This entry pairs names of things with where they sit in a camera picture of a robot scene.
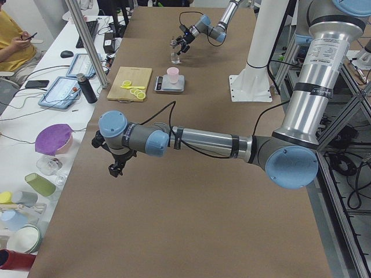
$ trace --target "wooden cutting board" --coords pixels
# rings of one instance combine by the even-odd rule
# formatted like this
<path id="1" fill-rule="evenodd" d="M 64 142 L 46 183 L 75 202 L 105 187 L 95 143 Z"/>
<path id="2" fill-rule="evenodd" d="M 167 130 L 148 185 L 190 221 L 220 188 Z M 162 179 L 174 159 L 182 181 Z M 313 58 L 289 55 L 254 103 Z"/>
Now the wooden cutting board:
<path id="1" fill-rule="evenodd" d="M 151 68 L 136 68 L 136 67 L 120 67 L 112 84 L 111 90 L 107 95 L 108 100 L 125 100 L 125 101 L 138 101 L 142 102 L 130 93 L 129 89 L 121 88 L 122 82 L 129 80 L 132 86 L 146 87 L 143 92 L 147 95 L 148 84 L 151 79 Z"/>

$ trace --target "black monitor stand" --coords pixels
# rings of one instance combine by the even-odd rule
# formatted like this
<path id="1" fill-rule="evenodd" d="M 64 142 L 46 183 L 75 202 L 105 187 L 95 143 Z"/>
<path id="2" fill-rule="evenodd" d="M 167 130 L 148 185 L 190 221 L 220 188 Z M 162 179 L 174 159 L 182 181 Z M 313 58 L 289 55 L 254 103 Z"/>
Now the black monitor stand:
<path id="1" fill-rule="evenodd" d="M 121 8 L 123 19 L 125 21 L 125 25 L 121 25 L 118 21 L 118 16 L 117 16 L 117 2 L 118 1 L 111 1 L 111 0 L 108 1 L 108 4 L 112 11 L 112 17 L 114 19 L 114 22 L 110 23 L 109 26 L 111 27 L 115 38 L 122 38 L 126 31 L 126 27 L 129 24 L 128 12 L 126 10 L 126 7 L 129 7 L 129 3 L 128 3 L 128 0 L 119 1 L 119 7 Z"/>

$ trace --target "brown table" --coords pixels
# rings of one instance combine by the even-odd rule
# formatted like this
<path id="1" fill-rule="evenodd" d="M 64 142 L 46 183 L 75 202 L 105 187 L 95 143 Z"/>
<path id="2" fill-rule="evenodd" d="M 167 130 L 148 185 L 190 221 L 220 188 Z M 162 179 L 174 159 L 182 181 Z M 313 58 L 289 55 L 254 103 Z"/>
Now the brown table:
<path id="1" fill-rule="evenodd" d="M 168 45 L 181 33 L 184 10 L 138 8 L 108 78 L 120 66 L 151 67 L 153 87 L 171 66 Z M 188 10 L 213 24 L 224 12 Z M 182 22 L 189 26 L 199 16 L 183 14 Z M 102 92 L 29 278 L 331 276 L 305 189 L 280 188 L 256 166 L 189 149 L 168 149 L 164 158 L 139 153 L 114 178 L 111 155 L 90 145 L 105 111 L 142 122 L 173 100 L 174 125 L 250 135 L 259 113 L 280 102 L 230 100 L 228 76 L 245 67 L 254 25 L 253 12 L 240 9 L 223 46 L 199 36 L 181 56 L 181 95 L 150 88 L 146 102 L 123 104 L 106 100 L 109 88 Z M 168 112 L 155 120 L 167 122 Z M 266 113 L 257 134 L 270 135 L 282 119 L 282 108 Z"/>

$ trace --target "red cup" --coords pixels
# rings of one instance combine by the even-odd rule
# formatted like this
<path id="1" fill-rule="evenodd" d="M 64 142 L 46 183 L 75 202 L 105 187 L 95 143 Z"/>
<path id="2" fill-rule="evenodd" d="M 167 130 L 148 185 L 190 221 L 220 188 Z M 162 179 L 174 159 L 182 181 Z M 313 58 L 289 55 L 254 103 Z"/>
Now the red cup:
<path id="1" fill-rule="evenodd" d="M 0 250 L 0 269 L 29 271 L 35 261 L 36 255 L 15 252 L 13 250 Z"/>

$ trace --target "black phone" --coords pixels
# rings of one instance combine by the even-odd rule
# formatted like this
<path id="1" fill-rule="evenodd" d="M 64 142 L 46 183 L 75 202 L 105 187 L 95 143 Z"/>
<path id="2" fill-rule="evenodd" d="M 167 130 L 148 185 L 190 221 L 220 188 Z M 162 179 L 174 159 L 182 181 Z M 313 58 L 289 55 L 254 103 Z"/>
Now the black phone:
<path id="1" fill-rule="evenodd" d="M 24 39 L 24 38 L 22 38 L 22 40 L 24 40 L 24 41 L 26 41 L 26 40 L 28 40 L 28 39 L 32 39 L 32 38 L 34 38 L 35 36 L 36 36 L 36 34 L 37 34 L 37 32 L 34 34 L 34 35 L 32 35 L 32 36 L 29 36 L 28 38 L 26 38 L 26 39 Z"/>
<path id="2" fill-rule="evenodd" d="M 49 80 L 30 80 L 24 85 L 25 88 L 45 88 L 49 84 Z"/>

